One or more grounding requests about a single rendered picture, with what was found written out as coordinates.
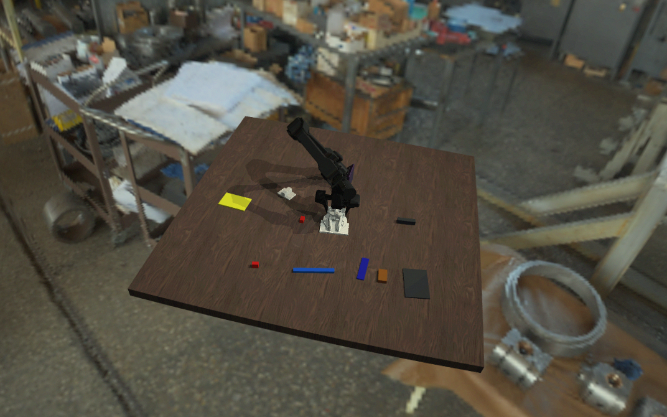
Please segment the blue flat bar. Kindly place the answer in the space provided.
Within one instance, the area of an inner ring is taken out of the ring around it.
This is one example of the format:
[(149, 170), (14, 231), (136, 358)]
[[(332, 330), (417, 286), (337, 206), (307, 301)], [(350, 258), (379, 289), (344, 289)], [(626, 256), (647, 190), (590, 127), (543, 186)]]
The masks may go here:
[(334, 274), (334, 268), (293, 268), (293, 273), (327, 273)]

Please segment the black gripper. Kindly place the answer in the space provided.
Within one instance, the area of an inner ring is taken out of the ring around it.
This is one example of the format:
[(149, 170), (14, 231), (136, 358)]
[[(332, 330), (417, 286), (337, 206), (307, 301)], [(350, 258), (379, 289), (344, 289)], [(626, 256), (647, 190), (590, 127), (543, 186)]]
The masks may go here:
[[(340, 191), (336, 189), (335, 187), (331, 187), (331, 192), (336, 192), (337, 194), (340, 194)], [(317, 190), (315, 191), (315, 202), (323, 204), (325, 211), (327, 213), (327, 200), (330, 200), (331, 195), (325, 194), (326, 190)], [(358, 207), (360, 205), (360, 195), (356, 194), (356, 196), (353, 199), (348, 200), (348, 206), (346, 207), (345, 210), (345, 215), (348, 213), (348, 211), (354, 207)]]

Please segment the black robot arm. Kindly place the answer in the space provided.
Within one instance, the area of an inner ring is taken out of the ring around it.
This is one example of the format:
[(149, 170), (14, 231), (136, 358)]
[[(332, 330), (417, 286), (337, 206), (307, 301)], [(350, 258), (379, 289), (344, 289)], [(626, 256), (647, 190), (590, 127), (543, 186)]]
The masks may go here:
[[(356, 190), (352, 183), (347, 180), (350, 167), (342, 163), (343, 157), (340, 153), (330, 148), (325, 148), (318, 140), (309, 133), (309, 125), (303, 118), (297, 117), (287, 126), (288, 135), (301, 143), (310, 155), (317, 161), (322, 177), (332, 188), (338, 189), (340, 194), (331, 192), (331, 209), (343, 209), (348, 206), (348, 200), (356, 196)], [(333, 179), (330, 183), (329, 180)]]

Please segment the yellow flat square plate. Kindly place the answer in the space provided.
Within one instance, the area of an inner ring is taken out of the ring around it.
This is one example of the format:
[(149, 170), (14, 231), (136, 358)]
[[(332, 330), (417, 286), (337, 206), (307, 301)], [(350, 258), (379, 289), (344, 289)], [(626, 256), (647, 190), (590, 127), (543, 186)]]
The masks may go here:
[(236, 210), (245, 211), (251, 199), (226, 192), (219, 204)]

